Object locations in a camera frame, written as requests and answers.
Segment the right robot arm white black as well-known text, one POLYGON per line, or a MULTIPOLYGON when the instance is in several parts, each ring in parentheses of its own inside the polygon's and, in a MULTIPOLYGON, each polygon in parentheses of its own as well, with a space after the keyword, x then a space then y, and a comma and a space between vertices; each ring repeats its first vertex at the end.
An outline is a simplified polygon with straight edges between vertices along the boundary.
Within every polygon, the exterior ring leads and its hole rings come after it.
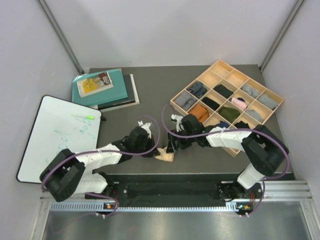
POLYGON ((168 132, 169 153, 187 149, 193 143, 202 148, 229 148, 246 153, 249 165, 230 186, 222 187, 222 198, 245 198, 257 182, 264 178, 273 178, 278 167, 289 157, 288 148, 261 124, 254 129, 204 126, 192 114, 172 114, 171 121, 176 128, 168 132))

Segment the grey underwear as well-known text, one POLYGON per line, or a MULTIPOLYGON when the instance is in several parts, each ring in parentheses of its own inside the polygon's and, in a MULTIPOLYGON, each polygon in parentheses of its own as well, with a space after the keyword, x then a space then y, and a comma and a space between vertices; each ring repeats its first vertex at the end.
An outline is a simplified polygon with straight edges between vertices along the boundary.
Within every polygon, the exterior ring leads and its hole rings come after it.
POLYGON ((255 99, 261 94, 260 91, 258 91, 256 88, 250 86, 248 83, 245 83, 241 87, 241 90, 255 99))

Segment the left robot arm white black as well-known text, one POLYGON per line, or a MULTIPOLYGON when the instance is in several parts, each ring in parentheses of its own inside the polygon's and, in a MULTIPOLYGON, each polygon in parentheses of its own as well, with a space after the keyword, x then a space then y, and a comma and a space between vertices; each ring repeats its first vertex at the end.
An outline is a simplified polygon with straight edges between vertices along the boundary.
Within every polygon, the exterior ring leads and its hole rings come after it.
POLYGON ((128 136, 95 150, 79 153, 68 148, 61 150, 40 174, 41 187, 56 202, 86 193, 109 198, 114 191, 112 182, 96 170, 124 163, 134 156, 152 158, 158 155, 150 127, 150 123, 140 121, 128 136))

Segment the beige underwear navy trim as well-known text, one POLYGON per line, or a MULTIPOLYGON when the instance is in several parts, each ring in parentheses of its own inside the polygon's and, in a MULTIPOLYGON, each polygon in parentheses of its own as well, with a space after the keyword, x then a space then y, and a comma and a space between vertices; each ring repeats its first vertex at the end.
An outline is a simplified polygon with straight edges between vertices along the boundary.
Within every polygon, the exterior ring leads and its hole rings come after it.
POLYGON ((174 161, 174 153, 167 152, 167 146, 163 148, 157 148, 159 155, 155 156, 154 158, 160 161, 172 163, 174 161))

